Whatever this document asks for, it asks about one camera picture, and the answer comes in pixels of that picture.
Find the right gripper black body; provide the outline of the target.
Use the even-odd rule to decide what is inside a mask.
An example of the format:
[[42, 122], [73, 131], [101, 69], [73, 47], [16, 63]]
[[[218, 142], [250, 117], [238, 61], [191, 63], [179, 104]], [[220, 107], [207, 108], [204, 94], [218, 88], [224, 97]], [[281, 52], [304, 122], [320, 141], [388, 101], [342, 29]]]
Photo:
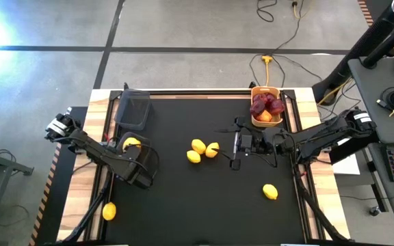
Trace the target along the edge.
[[244, 116], [238, 116], [234, 119], [231, 131], [235, 133], [233, 155], [229, 163], [232, 170], [240, 170], [241, 168], [241, 160], [236, 157], [238, 153], [243, 153], [245, 156], [257, 156], [270, 167], [274, 167], [274, 164], [268, 159], [273, 151], [270, 150], [270, 145], [265, 142], [262, 130], [247, 123]]

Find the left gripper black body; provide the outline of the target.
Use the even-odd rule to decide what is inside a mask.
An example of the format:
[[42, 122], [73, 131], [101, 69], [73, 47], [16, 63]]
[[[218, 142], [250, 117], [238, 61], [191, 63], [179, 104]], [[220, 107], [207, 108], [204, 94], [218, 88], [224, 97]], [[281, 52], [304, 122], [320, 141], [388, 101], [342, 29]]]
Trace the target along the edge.
[[127, 167], [121, 178], [129, 185], [137, 186], [141, 189], [148, 189], [153, 184], [153, 177], [144, 169], [144, 166], [134, 160], [125, 161]]

